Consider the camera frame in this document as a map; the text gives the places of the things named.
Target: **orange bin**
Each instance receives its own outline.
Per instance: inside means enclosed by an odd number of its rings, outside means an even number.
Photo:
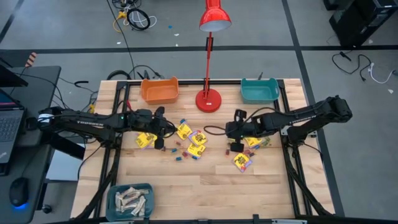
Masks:
[[[148,80],[141,82],[141,96],[149,105],[174,103],[178,97],[178,79]]]

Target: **lamp shade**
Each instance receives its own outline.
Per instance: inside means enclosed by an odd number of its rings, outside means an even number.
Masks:
[[[221,8],[221,0],[206,0],[206,11],[200,19],[200,30],[217,32],[227,29],[231,24],[228,13]]]

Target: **laptop keyboard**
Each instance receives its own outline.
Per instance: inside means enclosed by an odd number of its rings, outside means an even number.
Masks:
[[[20,120],[20,117],[0,118],[0,142],[14,140]]]

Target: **lamp base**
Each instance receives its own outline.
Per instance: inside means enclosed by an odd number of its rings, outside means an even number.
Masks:
[[[199,110],[212,113],[220,108],[221,95],[216,90],[209,89],[207,99],[205,99],[205,91],[201,90],[197,94],[196,103]]]

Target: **black robotic arm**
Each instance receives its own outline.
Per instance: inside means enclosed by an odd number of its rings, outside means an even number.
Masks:
[[[353,116],[347,102],[339,96],[328,97],[314,105],[286,113],[275,111],[244,120],[246,114],[243,110],[236,110],[234,121],[226,123],[227,137],[235,139],[235,142],[231,145],[231,151],[243,152],[242,138],[261,138],[273,135],[283,129],[287,131],[289,143],[299,146],[303,144],[307,135],[311,132],[324,127],[328,123],[345,123]],[[293,126],[293,124],[301,121],[307,122],[301,126]]]
[[[91,114],[61,107],[39,112],[38,127],[42,131],[57,133],[69,131],[96,138],[104,147],[117,147],[116,135],[126,131],[140,131],[157,135],[155,148],[162,149],[166,134],[173,134],[175,126],[163,118],[164,107],[154,114],[151,110],[136,110],[110,115]]]

